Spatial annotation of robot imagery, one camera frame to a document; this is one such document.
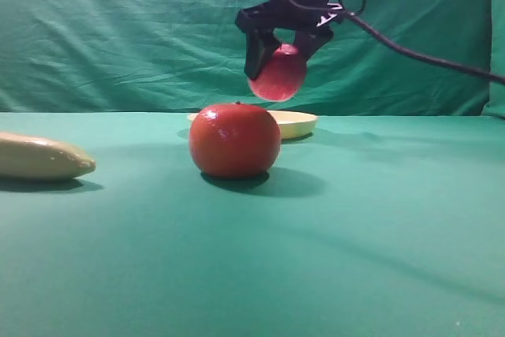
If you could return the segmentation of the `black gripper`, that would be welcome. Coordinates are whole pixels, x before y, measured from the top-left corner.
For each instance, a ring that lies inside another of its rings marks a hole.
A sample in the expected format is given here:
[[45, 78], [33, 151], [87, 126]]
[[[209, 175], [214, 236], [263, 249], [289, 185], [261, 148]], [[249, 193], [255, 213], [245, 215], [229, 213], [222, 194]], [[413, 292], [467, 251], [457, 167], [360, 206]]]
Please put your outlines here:
[[330, 28], [318, 27], [342, 11], [342, 4], [331, 0], [267, 0], [241, 9], [235, 23], [246, 33], [245, 75], [255, 80], [281, 46], [272, 31], [277, 28], [297, 31], [294, 46], [307, 62], [334, 37]]

